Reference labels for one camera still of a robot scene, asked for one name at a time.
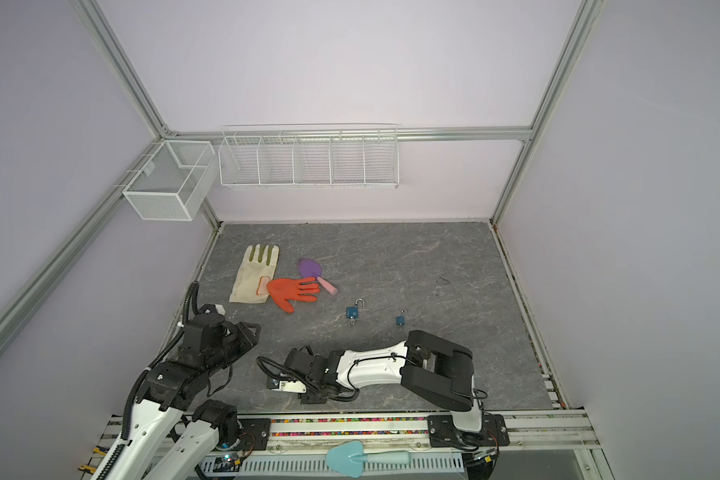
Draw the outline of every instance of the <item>gray tabletop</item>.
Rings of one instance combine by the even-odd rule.
[[[443,224],[270,224],[225,225],[200,282],[200,304],[221,303],[232,322],[262,326],[259,345],[234,364],[231,383],[212,398],[241,413],[287,411],[437,410],[399,385],[368,386],[354,402],[300,405],[293,393],[266,388],[258,356],[283,362],[291,348],[315,353],[375,350],[424,330],[469,348],[476,387],[488,393],[492,410],[551,408],[518,304],[489,230],[479,223]],[[339,289],[314,303],[295,302],[286,313],[271,299],[264,304],[230,303],[246,247],[280,247],[276,278],[299,278],[301,257],[321,264]],[[346,307],[365,300],[355,326]],[[394,318],[407,311],[405,328]],[[226,373],[212,378],[214,388]],[[205,400],[198,395],[194,406]]]

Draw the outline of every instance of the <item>padlock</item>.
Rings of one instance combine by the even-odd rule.
[[[400,315],[394,318],[394,323],[398,326],[400,330],[403,330],[403,326],[405,325],[405,313],[405,310],[401,310]]]
[[[362,309],[365,310],[365,300],[362,298],[358,298],[355,301],[355,306],[348,306],[347,307],[347,318],[351,320],[349,323],[350,326],[355,325],[355,320],[360,317],[359,307],[358,303],[362,302]]]

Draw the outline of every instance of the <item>light blue trowel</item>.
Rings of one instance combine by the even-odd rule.
[[[362,475],[363,464],[365,462],[407,465],[411,463],[411,454],[405,450],[363,454],[362,443],[355,440],[354,442],[331,448],[326,455],[326,463],[330,468],[352,478],[357,478]]]

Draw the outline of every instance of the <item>white mesh basket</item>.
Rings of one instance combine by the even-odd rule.
[[[209,141],[164,140],[123,195],[144,220],[192,220],[216,179]]]
[[[221,184],[230,188],[397,187],[394,130],[331,134],[235,132],[219,146]]]

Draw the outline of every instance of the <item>black mounting plate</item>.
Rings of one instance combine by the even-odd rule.
[[[460,440],[463,433],[454,427],[453,417],[450,415],[430,415],[427,417],[427,425],[429,426],[429,444],[433,447],[452,447],[453,444],[470,447]],[[483,412],[483,430],[482,439],[478,444],[482,447],[495,446],[495,442],[490,434],[493,434],[499,441],[500,447],[509,445],[509,434],[507,434],[507,425],[501,415]]]
[[[242,430],[240,431],[240,445],[235,450],[243,450],[244,452],[250,450],[251,436],[254,438],[254,450],[266,450],[272,420],[269,418],[238,418],[238,421],[242,425]],[[249,433],[251,436],[243,435],[243,433]]]

